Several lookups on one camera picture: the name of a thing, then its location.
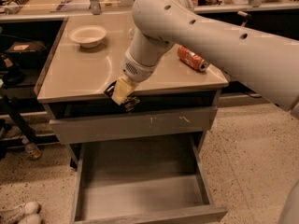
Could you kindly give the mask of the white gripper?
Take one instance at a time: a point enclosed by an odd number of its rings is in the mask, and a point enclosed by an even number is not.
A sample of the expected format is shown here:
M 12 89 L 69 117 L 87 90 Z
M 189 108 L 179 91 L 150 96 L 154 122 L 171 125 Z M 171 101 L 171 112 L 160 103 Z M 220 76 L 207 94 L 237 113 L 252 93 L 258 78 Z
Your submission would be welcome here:
M 111 99 L 121 105 L 127 97 L 133 93 L 136 83 L 148 79 L 154 72 L 155 66 L 146 66 L 136 62 L 131 57 L 124 57 L 122 60 L 122 71 L 126 76 L 119 77 L 116 80 Z

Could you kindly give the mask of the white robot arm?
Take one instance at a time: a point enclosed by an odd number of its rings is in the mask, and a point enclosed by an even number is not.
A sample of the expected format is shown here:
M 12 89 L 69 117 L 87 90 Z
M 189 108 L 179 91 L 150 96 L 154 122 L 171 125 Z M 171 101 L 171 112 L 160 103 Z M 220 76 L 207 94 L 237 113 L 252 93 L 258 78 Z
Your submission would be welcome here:
M 179 44 L 299 118 L 299 42 L 196 15 L 191 0 L 135 0 L 135 33 L 111 99 L 124 103 Z

